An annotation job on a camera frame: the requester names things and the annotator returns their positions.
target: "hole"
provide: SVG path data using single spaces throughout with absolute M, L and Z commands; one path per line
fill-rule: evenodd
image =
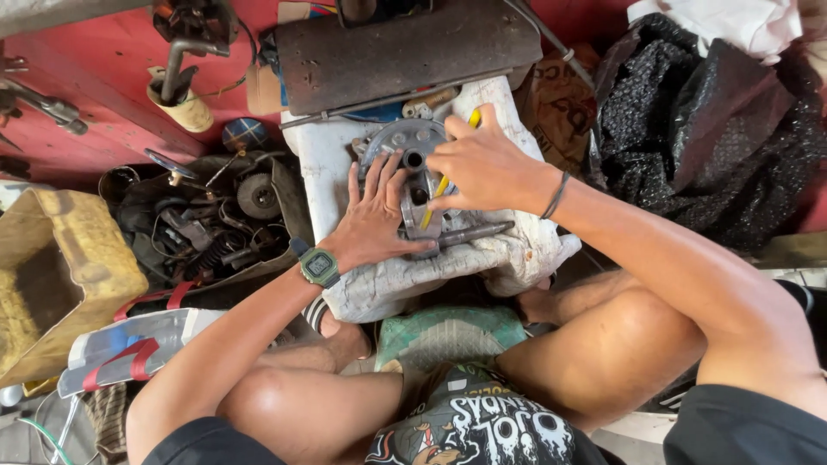
M 409 168 L 419 168 L 424 162 L 425 157 L 417 151 L 412 151 L 405 157 L 405 165 Z
M 428 203 L 428 192 L 425 189 L 414 189 L 411 191 L 411 201 L 417 207 Z

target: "gear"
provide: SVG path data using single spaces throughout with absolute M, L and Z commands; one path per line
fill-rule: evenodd
M 277 217 L 281 213 L 281 206 L 270 175 L 261 173 L 245 179 L 238 187 L 238 206 L 250 218 Z

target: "red strap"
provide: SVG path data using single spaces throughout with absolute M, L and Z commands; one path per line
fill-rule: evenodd
M 136 355 L 129 366 L 129 376 L 138 381 L 150 379 L 150 376 L 146 374 L 146 361 L 156 350 L 158 350 L 158 341 L 156 341 L 155 338 L 142 339 L 128 348 L 123 349 L 121 353 L 105 361 L 100 367 L 95 368 L 86 375 L 83 383 L 84 391 L 90 392 L 100 389 L 101 386 L 98 385 L 98 372 L 104 365 L 114 362 L 118 358 L 132 355 L 133 353 Z
M 167 310 L 177 310 L 181 308 L 181 300 L 184 299 L 184 296 L 187 295 L 187 291 L 189 288 L 193 287 L 195 284 L 194 281 L 182 281 L 175 287 L 175 290 L 172 291 L 172 295 L 170 296 L 170 300 L 166 303 Z
M 155 300 L 159 297 L 163 297 L 170 292 L 172 295 L 170 296 L 170 301 L 166 305 L 167 310 L 176 310 L 181 308 L 181 300 L 184 298 L 184 295 L 187 293 L 189 288 L 191 288 L 195 283 L 193 281 L 183 281 L 179 283 L 174 290 L 159 290 L 158 292 L 153 292 L 152 294 L 142 295 L 140 297 L 136 297 L 135 299 L 126 302 L 120 309 L 115 312 L 115 321 L 123 321 L 127 319 L 127 312 L 129 309 L 132 308 L 134 304 L 138 304 L 140 302 L 148 302 L 149 300 Z

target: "spring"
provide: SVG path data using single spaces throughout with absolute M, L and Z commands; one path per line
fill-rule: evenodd
M 238 231 L 225 231 L 219 234 L 207 250 L 201 256 L 192 261 L 184 270 L 184 279 L 189 281 L 201 272 L 201 270 L 213 270 L 221 265 L 221 257 L 230 252 L 236 252 L 243 248 L 246 241 Z

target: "black wristband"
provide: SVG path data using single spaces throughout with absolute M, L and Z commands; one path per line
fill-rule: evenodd
M 548 204 L 548 208 L 546 212 L 540 217 L 540 219 L 549 219 L 554 214 L 554 210 L 557 210 L 557 206 L 560 204 L 560 200 L 563 198 L 563 189 L 566 188 L 566 182 L 568 179 L 571 178 L 571 175 L 568 171 L 563 171 L 563 181 L 560 183 L 560 187 L 557 188 L 557 192 L 552 197 L 552 201 Z

